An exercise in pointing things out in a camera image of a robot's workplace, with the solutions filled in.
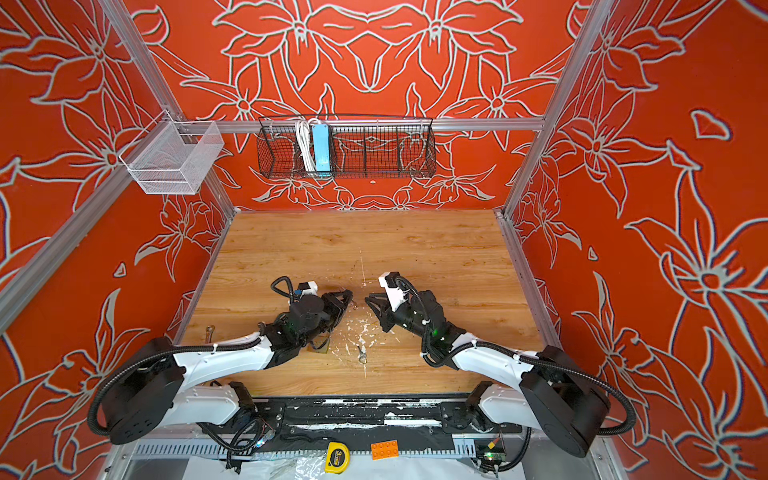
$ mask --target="tape measure label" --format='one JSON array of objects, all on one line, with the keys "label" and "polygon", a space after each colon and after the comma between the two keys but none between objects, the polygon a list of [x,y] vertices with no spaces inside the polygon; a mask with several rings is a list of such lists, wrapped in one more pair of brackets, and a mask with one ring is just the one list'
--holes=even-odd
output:
[{"label": "tape measure label", "polygon": [[344,455],[344,451],[342,449],[336,449],[331,452],[331,459],[329,464],[334,467],[340,467],[341,465],[344,465],[345,458],[346,456]]}]

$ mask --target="wire basket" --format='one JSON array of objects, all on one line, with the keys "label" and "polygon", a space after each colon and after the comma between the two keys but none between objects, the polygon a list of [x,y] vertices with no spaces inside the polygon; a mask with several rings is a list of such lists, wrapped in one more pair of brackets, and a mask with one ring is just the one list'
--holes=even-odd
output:
[{"label": "wire basket", "polygon": [[[429,178],[435,174],[432,119],[338,114],[320,118],[329,126],[330,172],[308,172],[296,140],[296,121],[313,117],[259,119],[259,173],[267,178]],[[315,157],[311,142],[310,151]]]},{"label": "wire basket", "polygon": [[161,123],[147,147],[125,166],[147,194],[195,194],[224,146],[215,121],[198,137],[189,143],[194,137],[182,138],[174,122]]}]

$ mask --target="white mesh basket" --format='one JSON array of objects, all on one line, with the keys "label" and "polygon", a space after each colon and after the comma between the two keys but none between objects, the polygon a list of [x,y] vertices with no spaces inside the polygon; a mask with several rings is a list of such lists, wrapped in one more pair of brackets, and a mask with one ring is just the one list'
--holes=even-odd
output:
[{"label": "white mesh basket", "polygon": [[196,144],[188,144],[172,122],[159,124],[149,145],[126,164],[147,194],[195,194],[224,146],[216,122]]}]

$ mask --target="scratched table surface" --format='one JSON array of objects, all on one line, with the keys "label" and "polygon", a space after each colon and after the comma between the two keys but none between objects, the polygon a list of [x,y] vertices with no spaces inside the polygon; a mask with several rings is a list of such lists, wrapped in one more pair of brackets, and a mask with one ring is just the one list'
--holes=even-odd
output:
[{"label": "scratched table surface", "polygon": [[203,343],[207,326],[214,326],[215,342],[273,322],[288,306],[270,283],[287,275],[294,286],[316,281],[320,294],[352,290],[353,303],[328,352],[303,349],[281,366],[222,383],[242,382],[254,396],[471,392],[485,377],[433,369],[419,356],[419,337],[399,327],[381,330],[364,299],[383,292],[377,279],[387,271],[431,290],[449,321],[480,338],[542,348],[488,210],[238,214],[182,343]]}]

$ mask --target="robotic arm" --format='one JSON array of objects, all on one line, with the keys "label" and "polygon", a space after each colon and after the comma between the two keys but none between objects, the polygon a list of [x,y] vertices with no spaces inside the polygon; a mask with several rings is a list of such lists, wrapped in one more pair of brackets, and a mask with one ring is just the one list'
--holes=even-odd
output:
[{"label": "robotic arm", "polygon": [[[288,291],[277,287],[285,282]],[[272,290],[288,298],[288,312],[273,323],[259,324],[250,335],[200,346],[172,346],[166,337],[152,339],[101,384],[88,410],[88,426],[109,436],[115,445],[132,442],[158,426],[182,423],[221,425],[239,411],[253,411],[253,400],[242,384],[198,386],[247,370],[269,369],[291,360],[320,333],[330,333],[342,319],[352,292],[317,296],[317,284],[287,276]],[[98,422],[98,408],[107,425]]]},{"label": "robotic arm", "polygon": [[[448,366],[476,372],[505,385],[482,382],[468,403],[477,427],[488,421],[516,423],[543,430],[561,449],[586,456],[596,435],[618,435],[632,429],[635,411],[618,390],[581,371],[562,350],[523,352],[486,342],[445,319],[442,306],[429,291],[419,292],[398,272],[379,277],[385,293],[372,293],[366,304],[385,332],[395,325],[422,338],[422,357],[432,367]],[[614,396],[627,410],[627,419],[601,428]]]}]

